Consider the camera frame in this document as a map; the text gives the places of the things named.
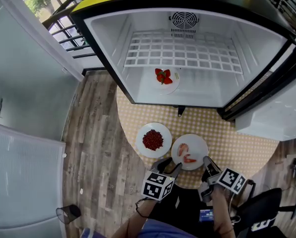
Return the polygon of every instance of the wire rack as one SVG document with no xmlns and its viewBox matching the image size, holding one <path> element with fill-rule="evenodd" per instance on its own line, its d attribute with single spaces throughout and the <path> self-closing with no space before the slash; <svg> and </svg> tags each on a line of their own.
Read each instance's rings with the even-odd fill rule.
<svg viewBox="0 0 296 238">
<path fill-rule="evenodd" d="M 134 32 L 125 67 L 172 66 L 243 74 L 232 39 L 197 33 L 193 39 L 172 32 Z"/>
</svg>

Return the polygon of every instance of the strawberry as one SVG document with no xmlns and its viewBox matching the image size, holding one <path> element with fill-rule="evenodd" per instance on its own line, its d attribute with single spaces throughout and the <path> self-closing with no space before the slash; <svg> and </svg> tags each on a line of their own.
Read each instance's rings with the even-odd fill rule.
<svg viewBox="0 0 296 238">
<path fill-rule="evenodd" d="M 166 78 L 164 79 L 163 82 L 164 82 L 166 85 L 168 85 L 168 84 L 171 84 L 171 83 L 172 83 L 172 80 L 171 80 L 171 78 L 166 77 Z"/>
<path fill-rule="evenodd" d="M 162 70 L 161 69 L 154 69 L 154 72 L 156 73 L 156 75 L 158 75 Z"/>
<path fill-rule="evenodd" d="M 159 74 L 159 75 L 157 76 L 157 80 L 158 80 L 159 82 L 161 82 L 161 84 L 163 84 L 164 76 L 163 76 L 162 74 Z"/>
<path fill-rule="evenodd" d="M 170 77 L 171 76 L 169 69 L 164 70 L 163 73 L 166 75 L 166 77 Z"/>
</svg>

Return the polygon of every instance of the bracelet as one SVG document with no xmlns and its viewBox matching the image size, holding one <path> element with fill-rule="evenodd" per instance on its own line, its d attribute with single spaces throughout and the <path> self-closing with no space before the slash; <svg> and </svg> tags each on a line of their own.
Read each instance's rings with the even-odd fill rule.
<svg viewBox="0 0 296 238">
<path fill-rule="evenodd" d="M 140 199 L 137 203 L 136 203 L 136 212 L 142 217 L 142 218 L 149 218 L 149 216 L 143 216 L 139 211 L 138 211 L 138 204 L 142 201 L 146 201 L 146 200 L 153 200 L 152 198 L 149 198 L 149 197 L 145 197 L 145 198 L 142 198 Z"/>
</svg>

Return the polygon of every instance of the red beans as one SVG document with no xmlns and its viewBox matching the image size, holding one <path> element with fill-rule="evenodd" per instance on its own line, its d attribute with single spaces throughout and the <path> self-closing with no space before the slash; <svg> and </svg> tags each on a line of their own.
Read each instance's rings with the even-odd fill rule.
<svg viewBox="0 0 296 238">
<path fill-rule="evenodd" d="M 155 151 L 157 148 L 162 146 L 163 139 L 160 132 L 151 129 L 143 137 L 143 144 L 146 148 Z"/>
</svg>

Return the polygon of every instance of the open refrigerator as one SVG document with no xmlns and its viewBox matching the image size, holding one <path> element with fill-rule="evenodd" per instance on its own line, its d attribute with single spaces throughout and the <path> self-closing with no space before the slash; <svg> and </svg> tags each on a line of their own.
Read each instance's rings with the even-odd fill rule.
<svg viewBox="0 0 296 238">
<path fill-rule="evenodd" d="M 296 78 L 295 33 L 267 0 L 84 0 L 72 17 L 134 104 L 234 120 Z"/>
</svg>

